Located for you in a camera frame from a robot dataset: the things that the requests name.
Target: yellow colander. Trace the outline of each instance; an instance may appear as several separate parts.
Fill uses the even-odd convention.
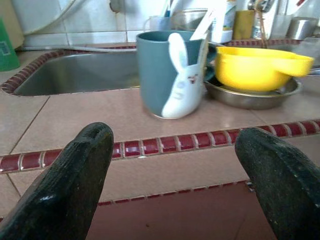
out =
[[[314,59],[293,52],[244,47],[217,47],[216,78],[224,85],[248,91],[272,91],[291,77],[309,73]]]

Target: white rabbit design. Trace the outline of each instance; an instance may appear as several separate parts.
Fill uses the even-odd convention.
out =
[[[187,48],[181,35],[170,34],[168,42],[170,59],[177,71],[177,76],[161,115],[167,119],[178,119],[192,113],[201,101],[204,59],[208,48],[204,46],[205,40],[203,40],[197,63],[188,65]]]

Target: red floor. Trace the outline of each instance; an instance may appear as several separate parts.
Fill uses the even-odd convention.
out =
[[[87,240],[275,240],[244,183],[98,206]]]

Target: green bottle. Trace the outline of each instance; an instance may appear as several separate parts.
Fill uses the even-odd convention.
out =
[[[0,17],[0,72],[16,69],[19,59],[13,49],[4,22]]]

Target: sink basin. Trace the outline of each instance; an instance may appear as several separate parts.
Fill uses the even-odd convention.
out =
[[[14,93],[56,95],[139,87],[135,52],[85,53],[46,61]]]

